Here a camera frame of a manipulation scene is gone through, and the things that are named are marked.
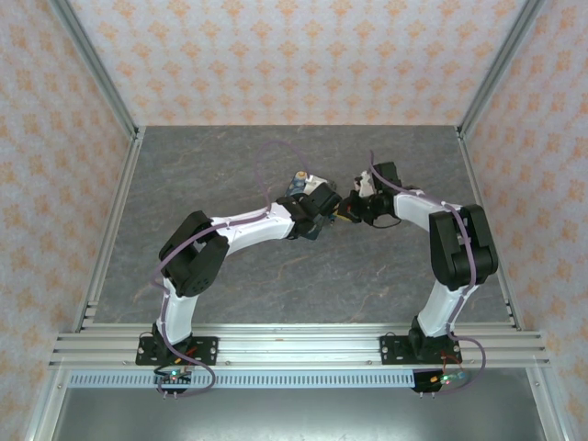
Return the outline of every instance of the metal panel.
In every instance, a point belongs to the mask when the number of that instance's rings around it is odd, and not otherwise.
[[[459,132],[464,138],[469,135],[470,130],[474,127],[480,113],[490,100],[490,97],[500,82],[504,71],[513,59],[516,50],[519,48],[526,33],[533,25],[535,17],[544,3],[545,0],[527,0],[523,9],[521,9],[519,16],[514,22],[513,28],[504,41],[503,46],[498,51],[490,70],[482,81],[480,89],[478,89],[476,96],[469,105],[466,116],[459,127]]]
[[[55,441],[539,441],[525,371],[491,370],[434,400],[403,388],[214,390],[162,400],[154,390],[68,390]]]
[[[125,103],[122,101],[119,91],[114,86],[104,65],[100,61],[94,46],[84,31],[84,28],[82,28],[82,24],[77,18],[70,2],[68,0],[49,1],[53,6],[55,14],[62,21],[63,26],[72,37],[73,44],[82,56],[88,70],[92,76],[94,76],[98,87],[104,94],[106,101],[110,104],[120,126],[129,134],[129,136],[134,136],[137,127],[132,120],[132,116],[127,110]]]
[[[201,388],[210,382],[207,372],[194,371],[191,384]],[[153,389],[158,376],[143,370],[75,370],[71,389]],[[412,388],[413,372],[408,369],[364,370],[236,370],[220,372],[214,389],[355,389]]]

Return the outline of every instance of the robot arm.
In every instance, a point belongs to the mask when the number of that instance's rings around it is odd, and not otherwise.
[[[279,198],[269,209],[226,218],[209,219],[202,211],[190,214],[160,251],[161,260],[196,233],[215,225],[226,226],[195,241],[164,267],[164,285],[170,291],[170,299],[165,316],[157,319],[154,334],[162,331],[165,322],[172,345],[191,335],[198,296],[210,287],[227,255],[269,240],[297,239],[319,228],[341,198],[325,182],[317,186],[317,180],[314,176],[309,178],[309,194]],[[243,223],[259,217],[257,221]]]
[[[385,186],[376,176],[371,182],[372,176],[364,172],[356,179],[356,190],[339,204],[338,214],[355,223],[363,221],[369,225],[373,225],[379,216],[390,215],[409,221],[429,233],[431,267],[436,281],[426,306],[413,320],[407,342],[396,338],[394,344],[397,346],[395,355],[403,362],[412,356],[415,362],[421,363],[427,358],[438,360],[442,350],[454,346],[447,333],[453,332],[465,302],[498,269],[490,227],[482,207],[451,204],[465,227],[467,235],[462,237],[454,214],[446,208],[447,204],[424,197],[422,190],[402,188],[394,163],[379,164],[374,168],[402,192]],[[472,268],[466,240],[473,254],[476,275],[475,284],[470,289]]]

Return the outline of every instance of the wire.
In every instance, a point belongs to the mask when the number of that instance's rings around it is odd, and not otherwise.
[[[304,156],[302,155],[301,151],[298,148],[294,147],[292,144],[290,144],[289,142],[285,142],[285,141],[268,141],[268,142],[266,142],[265,144],[263,144],[260,147],[260,149],[257,152],[255,169],[254,169],[257,185],[259,185],[259,189],[261,190],[262,194],[264,195],[264,197],[266,199],[266,203],[267,203],[266,210],[260,212],[258,215],[255,215],[251,218],[234,220],[231,222],[231,226],[245,225],[248,223],[260,221],[261,219],[265,218],[267,216],[267,214],[269,213],[269,211],[271,210],[271,202],[269,199],[269,188],[266,188],[264,186],[264,181],[263,181],[261,174],[259,172],[259,165],[261,164],[261,154],[265,151],[265,149],[267,149],[267,147],[269,147],[272,144],[285,145],[285,146],[289,147],[290,150],[292,150],[298,156],[300,162],[304,166],[304,169],[305,169],[304,171],[307,173],[307,175],[310,174],[309,167],[306,164],[306,160],[304,159]],[[161,308],[161,311],[159,314],[159,321],[161,324],[160,333],[161,333],[162,338],[164,340],[165,346],[175,356],[187,361],[188,363],[192,363],[196,366],[204,368],[210,373],[210,383],[207,386],[200,388],[200,389],[184,392],[180,395],[178,395],[177,393],[174,393],[175,398],[180,398],[180,397],[187,398],[187,397],[191,397],[194,395],[199,395],[200,393],[203,393],[203,392],[206,392],[207,390],[210,390],[214,386],[214,384],[216,383],[217,376],[214,373],[214,370],[212,370],[212,368],[209,365],[207,365],[206,363],[203,363],[200,360],[196,360],[195,358],[193,358],[191,356],[187,356],[186,354],[182,354],[177,349],[175,349],[174,346],[169,341],[169,338],[167,337],[167,331],[166,331],[167,323],[165,322],[165,313],[167,312],[167,307],[169,305],[169,299],[171,296],[171,292],[162,283],[159,283],[157,281],[157,278],[161,275],[162,269],[164,269],[164,267],[166,267],[167,264],[169,264],[170,261],[174,257],[176,257],[182,250],[184,250],[189,245],[194,243],[197,239],[199,239],[203,236],[206,236],[207,234],[210,234],[211,232],[215,232],[215,231],[219,230],[220,228],[225,228],[225,227],[228,227],[228,224],[226,222],[218,223],[218,224],[212,225],[212,226],[208,227],[207,229],[205,229],[201,232],[198,232],[198,233],[194,234],[192,237],[186,239],[181,244],[179,244],[164,260],[162,260],[157,265],[157,267],[153,270],[153,273],[152,273],[151,284],[154,287],[159,288],[164,292],[164,299],[162,301],[162,308]],[[162,379],[160,379],[157,383],[157,391],[159,393],[161,393],[162,395],[164,395],[164,398],[165,398],[167,396],[167,391],[165,391],[162,388],[162,383],[163,383]]]
[[[461,362],[455,357],[452,356],[451,354],[446,354],[445,351],[441,351],[441,359],[443,360],[443,373],[446,373],[447,370],[447,359],[453,360],[458,366],[459,369],[465,374],[465,371],[463,370],[463,366],[461,366]]]
[[[383,227],[379,227],[378,225],[369,225],[369,226],[370,226],[371,228],[375,228],[375,229],[377,229],[377,230],[386,230],[386,229],[388,229],[388,228],[392,228],[392,227],[395,227],[395,226],[397,226],[397,225],[400,225],[400,224],[401,224],[401,222],[402,222],[402,219],[398,220],[398,222],[396,222],[396,223],[392,223],[391,225],[385,225],[385,226],[383,226]]]
[[[480,370],[478,371],[478,373],[474,377],[472,377],[471,380],[468,381],[466,384],[459,386],[458,388],[451,389],[451,390],[441,390],[437,393],[437,395],[454,393],[458,390],[464,390],[466,388],[469,388],[476,380],[478,380],[480,378],[481,374],[483,373],[484,369],[486,368],[486,351],[484,350],[484,347],[481,345],[481,343],[478,340],[476,340],[475,338],[465,337],[465,336],[458,337],[458,336],[454,335],[453,332],[451,331],[451,323],[453,321],[455,321],[456,317],[458,316],[459,312],[461,311],[461,307],[463,306],[465,299],[468,297],[468,295],[470,294],[470,292],[474,289],[474,287],[476,285],[476,276],[477,276],[476,275],[476,263],[474,261],[474,254],[471,249],[471,242],[468,237],[468,231],[466,230],[466,226],[463,223],[463,220],[461,219],[461,216],[459,216],[459,213],[455,209],[455,207],[447,204],[444,200],[428,196],[422,190],[407,190],[406,188],[396,186],[395,184],[392,184],[388,179],[383,177],[380,173],[378,173],[378,170],[376,170],[376,167],[374,166],[374,152],[371,150],[369,151],[369,170],[371,171],[372,175],[377,177],[383,184],[387,185],[388,187],[392,188],[393,190],[396,190],[399,193],[403,193],[405,195],[417,196],[418,198],[428,200],[429,202],[433,202],[436,205],[439,205],[439,206],[443,207],[444,209],[449,210],[451,212],[451,214],[453,215],[453,217],[455,218],[456,222],[458,223],[459,232],[461,233],[461,238],[463,239],[463,243],[466,248],[466,255],[468,256],[469,284],[468,284],[468,287],[466,289],[464,289],[464,292],[459,297],[459,300],[458,300],[458,303],[456,304],[456,307],[454,308],[454,310],[451,312],[451,315],[449,316],[449,320],[447,321],[447,325],[446,325],[446,332],[447,332],[447,336],[451,340],[453,340],[454,342],[470,342],[470,343],[475,344],[480,349],[480,352],[481,352],[481,366],[480,366]]]

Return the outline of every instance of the patterned wallpaper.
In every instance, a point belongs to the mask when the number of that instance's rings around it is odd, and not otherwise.
[[[529,328],[588,439],[588,3],[547,0],[468,146]]]
[[[139,125],[459,124],[525,0],[73,0]]]
[[[0,3],[0,438],[70,330],[128,140],[47,0]]]

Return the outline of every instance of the gray stone surface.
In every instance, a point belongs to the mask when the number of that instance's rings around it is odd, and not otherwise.
[[[228,216],[264,206],[254,180],[257,149],[295,143],[311,172],[347,195],[376,160],[394,161],[405,185],[473,203],[451,127],[261,126],[148,128],[96,313],[97,322],[153,322],[161,293],[149,286],[160,248],[192,211]],[[276,147],[263,162],[271,195],[300,169]],[[316,242],[272,241],[229,256],[198,300],[195,322],[408,322],[425,305],[434,276],[428,234],[403,222],[388,230],[338,220]],[[466,305],[463,322],[508,319],[496,276]]]

